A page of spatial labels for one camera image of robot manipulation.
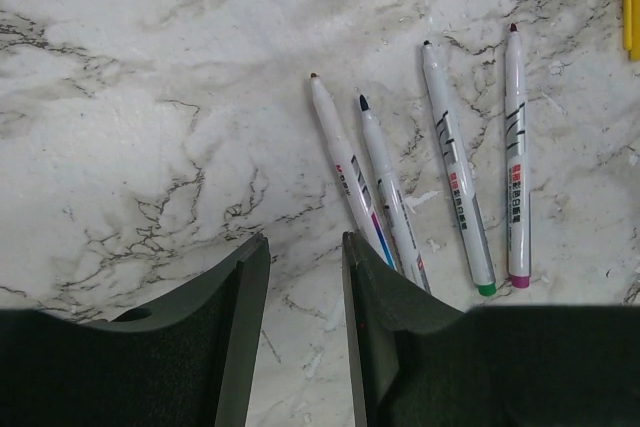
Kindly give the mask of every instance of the yellow plastic clip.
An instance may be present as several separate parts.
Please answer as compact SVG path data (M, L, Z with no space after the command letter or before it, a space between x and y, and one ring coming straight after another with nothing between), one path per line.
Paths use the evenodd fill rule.
M631 60L640 60L640 0L624 2L624 48Z

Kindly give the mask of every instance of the white marble tabletop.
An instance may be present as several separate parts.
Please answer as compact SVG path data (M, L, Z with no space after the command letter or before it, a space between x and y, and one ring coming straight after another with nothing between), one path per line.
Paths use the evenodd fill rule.
M621 0L0 0L0 303L112 318L261 231L273 263L247 425L353 425L340 239L354 227L312 71L360 152L358 91L382 118L436 297L640 302L640 63L621 14ZM534 185L523 291L504 282L512 21ZM462 107L500 285L489 301L434 140L427 37Z

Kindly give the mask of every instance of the white marker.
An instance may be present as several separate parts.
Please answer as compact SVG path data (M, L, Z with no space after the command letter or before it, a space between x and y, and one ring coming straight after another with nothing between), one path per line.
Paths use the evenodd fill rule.
M427 275L424 272L422 257L416 246L407 208L402 198L400 181L393 170L389 151L384 141L384 134L378 119L369 109L367 99L363 95L360 96L360 108L362 109L364 140L367 143L373 171L378 183L378 191L380 192L384 212L391 228L391 235L398 251L400 264L409 280L431 293Z
M504 102L507 143L507 246L511 284L529 287L531 277L531 215L529 207L529 160L525 139L527 84L524 55L516 24L511 24L506 54Z
M444 68L436 60L433 46L427 40L423 48L424 77L436 123L436 135L447 169L453 206L462 233L464 248L473 283L478 292L491 296L496 292L496 277L484 235L482 217L471 180L469 162L464 151L455 105L449 97Z
M356 224L367 242L378 252L378 255L386 260L389 267L395 269L389 243L382 232L382 225L373 205L371 192L360 170L356 154L342 128L331 94L325 89L320 77L316 74L311 74L311 92L313 93L313 104L327 139L329 152L336 166L342 188L347 194L349 207L351 207Z

